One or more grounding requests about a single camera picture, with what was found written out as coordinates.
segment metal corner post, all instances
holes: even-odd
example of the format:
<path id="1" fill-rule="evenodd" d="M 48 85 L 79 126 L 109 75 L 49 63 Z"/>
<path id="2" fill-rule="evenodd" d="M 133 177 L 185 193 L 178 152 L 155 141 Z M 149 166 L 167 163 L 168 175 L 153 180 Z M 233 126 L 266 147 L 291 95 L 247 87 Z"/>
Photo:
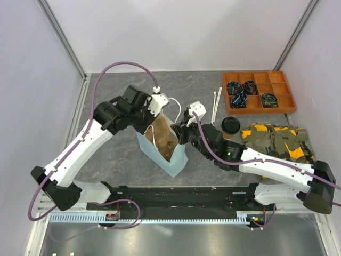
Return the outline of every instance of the metal corner post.
<path id="1" fill-rule="evenodd" d="M 49 23 L 51 24 L 55 34 L 57 35 L 60 43 L 64 47 L 66 53 L 70 57 L 72 63 L 74 64 L 77 72 L 79 75 L 85 79 L 86 78 L 86 73 L 81 66 L 75 52 L 73 51 L 68 39 L 66 38 L 66 35 L 64 34 L 61 26 L 59 25 L 57 18 L 55 17 L 50 5 L 48 4 L 47 0 L 37 0 L 38 4 L 42 8 L 46 18 L 48 19 Z"/>
<path id="2" fill-rule="evenodd" d="M 296 28 L 294 29 L 292 35 L 290 36 L 289 41 L 287 42 L 286 47 L 284 48 L 281 56 L 279 57 L 275 67 L 273 68 L 274 71 L 278 71 L 281 69 L 283 63 L 285 62 L 287 56 L 289 55 L 291 49 L 293 48 L 293 46 L 295 45 L 299 35 L 301 34 L 301 32 L 303 31 L 309 17 L 311 16 L 311 14 L 313 13 L 313 11 L 315 10 L 317 4 L 319 3 L 320 0 L 310 0 L 310 2 L 308 3 L 308 6 L 306 7 L 306 9 L 304 10 L 304 13 L 302 14 Z"/>

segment light blue bag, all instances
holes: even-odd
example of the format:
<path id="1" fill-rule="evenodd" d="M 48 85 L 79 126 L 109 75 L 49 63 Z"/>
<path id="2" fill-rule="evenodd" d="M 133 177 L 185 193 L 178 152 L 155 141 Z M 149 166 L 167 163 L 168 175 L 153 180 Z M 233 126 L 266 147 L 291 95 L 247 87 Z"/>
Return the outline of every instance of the light blue bag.
<path id="1" fill-rule="evenodd" d="M 140 133 L 137 134 L 137 139 L 139 140 L 140 149 L 144 152 L 150 159 L 152 159 L 156 164 L 158 164 L 162 169 L 164 169 L 172 178 L 178 175 L 182 169 L 186 166 L 188 158 L 185 154 L 185 145 L 178 144 L 168 162 L 158 149 L 150 142 L 144 135 Z"/>

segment white wall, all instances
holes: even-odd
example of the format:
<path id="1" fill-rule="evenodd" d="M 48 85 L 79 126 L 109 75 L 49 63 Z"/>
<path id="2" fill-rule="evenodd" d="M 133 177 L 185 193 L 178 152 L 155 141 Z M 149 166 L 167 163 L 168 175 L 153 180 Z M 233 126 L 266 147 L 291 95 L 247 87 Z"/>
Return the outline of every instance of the white wall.
<path id="1" fill-rule="evenodd" d="M 48 0 L 87 72 L 272 69 L 309 0 Z M 111 71 L 137 68 L 117 67 Z"/>
<path id="2" fill-rule="evenodd" d="M 341 1 L 320 1 L 286 60 L 285 72 L 297 110 L 294 125 L 305 127 L 319 160 L 331 167 L 341 184 Z M 335 202 L 341 192 L 335 191 Z M 341 209 L 332 219 L 341 239 Z"/>
<path id="3" fill-rule="evenodd" d="M 1 255 L 23 255 L 36 182 L 30 171 L 63 148 L 81 78 L 36 0 L 0 8 Z"/>

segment folded camouflage garment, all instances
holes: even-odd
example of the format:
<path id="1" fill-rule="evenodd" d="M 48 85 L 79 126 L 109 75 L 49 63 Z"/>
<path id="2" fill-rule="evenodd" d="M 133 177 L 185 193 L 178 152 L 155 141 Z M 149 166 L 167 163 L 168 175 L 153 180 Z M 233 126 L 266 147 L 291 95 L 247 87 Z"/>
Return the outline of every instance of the folded camouflage garment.
<path id="1" fill-rule="evenodd" d="M 297 163 L 316 161 L 303 128 L 253 123 L 241 130 L 241 136 L 245 146 L 260 153 Z"/>

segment reflective metal surface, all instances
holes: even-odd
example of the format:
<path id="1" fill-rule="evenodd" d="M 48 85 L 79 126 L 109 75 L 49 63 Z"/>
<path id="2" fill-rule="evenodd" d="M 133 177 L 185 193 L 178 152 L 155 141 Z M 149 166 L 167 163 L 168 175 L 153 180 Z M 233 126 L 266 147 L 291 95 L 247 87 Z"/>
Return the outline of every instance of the reflective metal surface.
<path id="1" fill-rule="evenodd" d="M 57 239 L 68 238 L 93 224 L 50 223 Z M 263 231 L 235 225 L 145 224 L 128 230 L 91 230 L 58 244 L 45 237 L 40 256 L 323 256 L 326 255 L 313 215 L 276 215 Z"/>

